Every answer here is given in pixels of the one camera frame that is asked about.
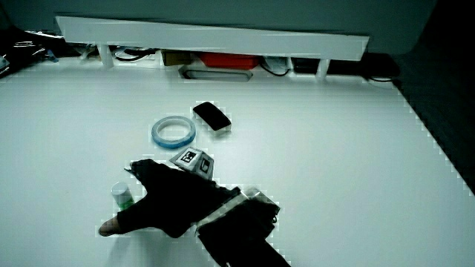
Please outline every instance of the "red box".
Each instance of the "red box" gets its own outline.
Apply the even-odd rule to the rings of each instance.
[[[208,67],[224,67],[251,70],[259,65],[258,56],[237,55],[228,53],[198,53],[201,61]]]

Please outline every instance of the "black phone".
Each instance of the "black phone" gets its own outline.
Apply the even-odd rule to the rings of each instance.
[[[210,102],[204,102],[193,108],[193,111],[201,117],[214,131],[231,125],[231,121]]]

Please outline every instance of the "white table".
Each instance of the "white table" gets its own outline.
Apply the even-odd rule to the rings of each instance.
[[[267,240],[292,266],[475,261],[474,198],[397,89],[259,68],[247,83],[197,82],[176,69],[60,59],[0,80],[0,266],[213,266],[193,228],[97,233],[118,212],[115,182],[143,197],[123,168],[180,150],[155,145],[152,125],[199,101],[225,108],[232,132],[197,125],[191,146],[213,156],[218,184],[279,204]]]

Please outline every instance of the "gloved hand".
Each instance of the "gloved hand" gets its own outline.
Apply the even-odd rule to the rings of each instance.
[[[169,168],[152,159],[132,162],[130,172],[145,187],[147,195],[105,222],[99,229],[104,237],[155,227],[178,238],[193,223],[240,193],[239,188],[229,190],[214,181]]]

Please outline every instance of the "blue tape roll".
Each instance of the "blue tape roll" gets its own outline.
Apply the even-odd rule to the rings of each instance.
[[[162,129],[172,124],[181,124],[181,125],[189,126],[190,131],[185,137],[183,137],[182,139],[177,139],[177,140],[167,140],[158,136],[158,133]],[[185,118],[184,116],[168,116],[166,118],[159,120],[157,123],[155,123],[154,127],[151,129],[151,136],[154,139],[154,141],[163,148],[171,148],[171,149],[180,148],[193,141],[194,137],[196,136],[196,127],[194,126],[194,123],[190,119]]]

